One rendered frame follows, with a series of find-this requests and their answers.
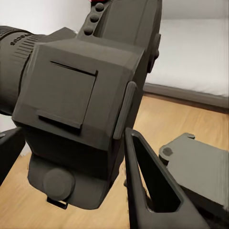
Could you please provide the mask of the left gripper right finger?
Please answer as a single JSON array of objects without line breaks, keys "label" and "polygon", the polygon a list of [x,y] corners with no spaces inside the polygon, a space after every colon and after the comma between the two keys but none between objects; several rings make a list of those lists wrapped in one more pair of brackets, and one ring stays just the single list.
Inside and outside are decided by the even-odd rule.
[{"label": "left gripper right finger", "polygon": [[211,229],[140,132],[124,128],[124,149],[130,229]]}]

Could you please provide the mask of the camera tripod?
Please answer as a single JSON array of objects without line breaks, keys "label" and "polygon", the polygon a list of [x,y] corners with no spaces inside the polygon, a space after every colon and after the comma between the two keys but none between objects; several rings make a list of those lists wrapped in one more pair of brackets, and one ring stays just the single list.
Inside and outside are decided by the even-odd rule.
[{"label": "camera tripod", "polygon": [[[229,229],[229,151],[183,133],[162,146],[158,157],[211,229]],[[156,213],[144,193],[148,210]]]}]

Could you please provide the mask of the digital camera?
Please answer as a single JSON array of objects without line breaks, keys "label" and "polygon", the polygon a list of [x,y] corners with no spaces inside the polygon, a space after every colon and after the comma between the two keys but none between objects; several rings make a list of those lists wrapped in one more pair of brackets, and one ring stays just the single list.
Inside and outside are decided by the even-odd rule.
[{"label": "digital camera", "polygon": [[63,209],[103,203],[159,57],[162,0],[89,1],[79,32],[0,26],[0,114],[23,129],[29,184]]}]

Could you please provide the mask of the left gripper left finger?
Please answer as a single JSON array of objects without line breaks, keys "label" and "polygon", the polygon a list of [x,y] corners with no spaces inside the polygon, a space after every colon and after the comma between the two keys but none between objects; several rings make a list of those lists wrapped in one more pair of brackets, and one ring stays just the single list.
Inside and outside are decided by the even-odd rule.
[{"label": "left gripper left finger", "polygon": [[21,127],[0,133],[0,186],[26,144]]}]

